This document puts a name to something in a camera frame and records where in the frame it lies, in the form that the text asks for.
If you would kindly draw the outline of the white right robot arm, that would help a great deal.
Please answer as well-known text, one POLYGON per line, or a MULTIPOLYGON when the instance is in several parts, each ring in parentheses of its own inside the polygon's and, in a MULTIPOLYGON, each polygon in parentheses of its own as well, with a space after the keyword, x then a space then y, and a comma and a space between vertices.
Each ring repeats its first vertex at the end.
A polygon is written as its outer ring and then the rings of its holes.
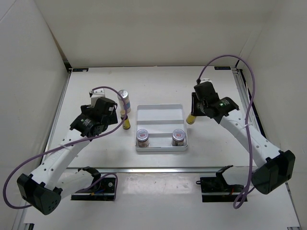
POLYGON ((251 183, 260 193, 267 195, 291 179, 295 155, 290 150, 280 150, 247 125, 239 106, 229 97, 219 98, 210 80, 194 86, 191 114, 214 119, 252 153, 257 169, 251 175, 251 183))

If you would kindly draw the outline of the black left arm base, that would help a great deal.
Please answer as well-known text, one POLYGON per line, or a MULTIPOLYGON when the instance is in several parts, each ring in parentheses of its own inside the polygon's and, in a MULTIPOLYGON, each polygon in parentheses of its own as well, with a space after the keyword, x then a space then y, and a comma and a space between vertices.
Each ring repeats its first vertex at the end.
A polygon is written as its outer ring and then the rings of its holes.
POLYGON ((83 192, 71 195, 72 201, 115 201, 117 196, 118 176, 116 173, 107 173, 101 180, 83 192))

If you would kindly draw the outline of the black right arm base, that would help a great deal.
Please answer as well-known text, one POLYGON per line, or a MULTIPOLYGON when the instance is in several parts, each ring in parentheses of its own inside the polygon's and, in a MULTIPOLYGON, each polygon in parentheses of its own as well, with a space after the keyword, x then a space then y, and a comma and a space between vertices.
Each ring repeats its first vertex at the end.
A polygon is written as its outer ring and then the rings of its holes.
POLYGON ((196 184, 201 187, 203 203, 234 202, 244 188, 240 184, 227 184, 217 177, 201 177, 196 184))

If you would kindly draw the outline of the tall white jar silver lid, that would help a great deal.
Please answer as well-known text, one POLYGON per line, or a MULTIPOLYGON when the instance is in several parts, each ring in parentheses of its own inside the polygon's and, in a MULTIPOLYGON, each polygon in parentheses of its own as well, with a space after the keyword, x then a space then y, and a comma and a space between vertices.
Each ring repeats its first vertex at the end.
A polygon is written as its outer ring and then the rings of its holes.
POLYGON ((118 93, 120 94, 120 96, 118 96, 118 101, 121 110, 125 110, 124 103, 126 103, 127 113, 129 113, 131 111, 129 93, 126 90, 120 90, 118 93))

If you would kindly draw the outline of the short jar grey lid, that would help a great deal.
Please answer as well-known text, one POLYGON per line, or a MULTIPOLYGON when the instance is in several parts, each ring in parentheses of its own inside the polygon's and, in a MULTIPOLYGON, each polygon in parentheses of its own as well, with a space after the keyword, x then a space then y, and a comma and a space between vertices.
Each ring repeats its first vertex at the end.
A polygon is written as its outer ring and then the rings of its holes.
POLYGON ((136 146, 146 148, 149 146, 149 133, 146 129, 139 129, 136 133, 136 146))

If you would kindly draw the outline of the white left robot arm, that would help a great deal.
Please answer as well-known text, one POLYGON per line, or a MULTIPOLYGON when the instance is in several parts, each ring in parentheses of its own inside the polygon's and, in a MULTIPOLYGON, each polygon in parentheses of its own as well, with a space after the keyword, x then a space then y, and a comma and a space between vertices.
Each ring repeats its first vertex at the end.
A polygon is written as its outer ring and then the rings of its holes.
POLYGON ((111 99, 98 98, 94 106, 82 105, 81 114, 71 123, 70 129, 60 143, 60 149, 50 154, 29 175, 17 179, 22 198, 44 215, 55 210, 61 199, 80 190, 95 192, 101 185, 101 173, 92 167, 84 167, 62 179, 68 165, 90 142, 92 137, 117 124, 117 103, 111 99))

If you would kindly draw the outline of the short jar orange label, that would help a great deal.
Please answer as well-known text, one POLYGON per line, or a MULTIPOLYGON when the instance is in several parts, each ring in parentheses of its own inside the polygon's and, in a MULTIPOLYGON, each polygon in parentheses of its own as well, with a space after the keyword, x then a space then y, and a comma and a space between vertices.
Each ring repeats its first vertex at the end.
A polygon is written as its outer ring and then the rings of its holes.
POLYGON ((172 146, 185 146, 186 133, 182 129, 176 129, 172 133, 172 146))

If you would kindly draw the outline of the small yellow label bottle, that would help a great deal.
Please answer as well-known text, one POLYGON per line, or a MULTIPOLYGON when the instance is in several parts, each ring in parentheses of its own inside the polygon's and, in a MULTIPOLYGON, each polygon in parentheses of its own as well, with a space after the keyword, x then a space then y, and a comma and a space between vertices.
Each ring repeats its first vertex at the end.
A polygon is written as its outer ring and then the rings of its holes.
POLYGON ((123 129, 124 130, 130 129, 130 121, 129 121, 128 116, 125 116, 125 110, 120 111, 120 118, 123 121, 123 123, 122 123, 123 129))

